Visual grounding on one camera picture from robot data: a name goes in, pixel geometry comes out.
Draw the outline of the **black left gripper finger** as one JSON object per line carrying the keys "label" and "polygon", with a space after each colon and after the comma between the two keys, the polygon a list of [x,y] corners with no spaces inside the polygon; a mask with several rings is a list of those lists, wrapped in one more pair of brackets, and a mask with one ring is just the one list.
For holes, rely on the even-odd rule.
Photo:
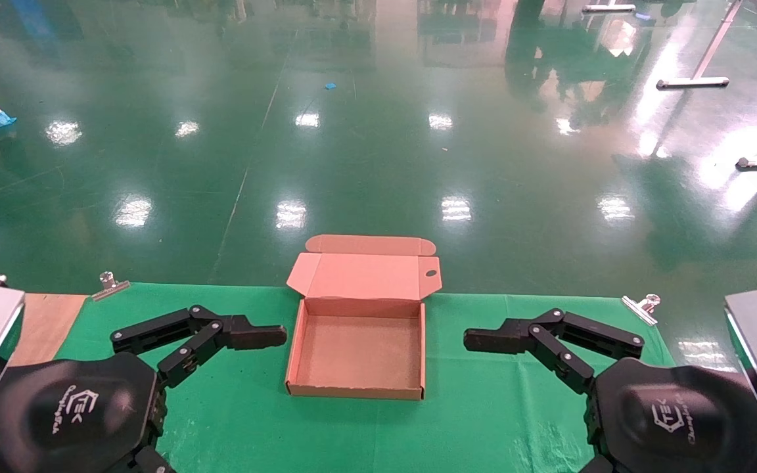
{"label": "black left gripper finger", "polygon": [[287,331],[282,325],[255,326],[246,315],[219,315],[194,305],[115,330],[110,340],[114,353],[135,355],[181,342],[157,363],[160,386],[175,388],[223,348],[246,351],[283,346]]}

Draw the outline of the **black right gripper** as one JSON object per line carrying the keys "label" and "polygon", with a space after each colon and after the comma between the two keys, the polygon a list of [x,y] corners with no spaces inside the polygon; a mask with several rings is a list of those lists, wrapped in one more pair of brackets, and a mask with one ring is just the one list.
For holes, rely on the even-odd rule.
{"label": "black right gripper", "polygon": [[613,363],[595,378],[585,416],[595,455],[579,473],[750,472],[757,399],[738,373]]}

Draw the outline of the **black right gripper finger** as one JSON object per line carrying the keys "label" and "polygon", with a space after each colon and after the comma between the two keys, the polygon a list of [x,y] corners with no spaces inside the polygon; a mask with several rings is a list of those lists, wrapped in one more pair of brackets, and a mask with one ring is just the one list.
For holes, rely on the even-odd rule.
{"label": "black right gripper finger", "polygon": [[595,380],[594,369],[566,344],[610,359],[640,359],[643,339],[634,333],[553,308],[534,319],[507,318],[497,329],[468,328],[470,352],[517,355],[529,353],[576,394],[585,394]]}

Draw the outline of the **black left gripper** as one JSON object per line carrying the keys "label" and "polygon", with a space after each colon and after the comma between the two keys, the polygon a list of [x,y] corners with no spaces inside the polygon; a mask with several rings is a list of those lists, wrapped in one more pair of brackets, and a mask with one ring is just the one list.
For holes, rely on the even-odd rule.
{"label": "black left gripper", "polygon": [[165,416],[157,374],[134,354],[8,369],[0,472],[174,473],[156,451]]}

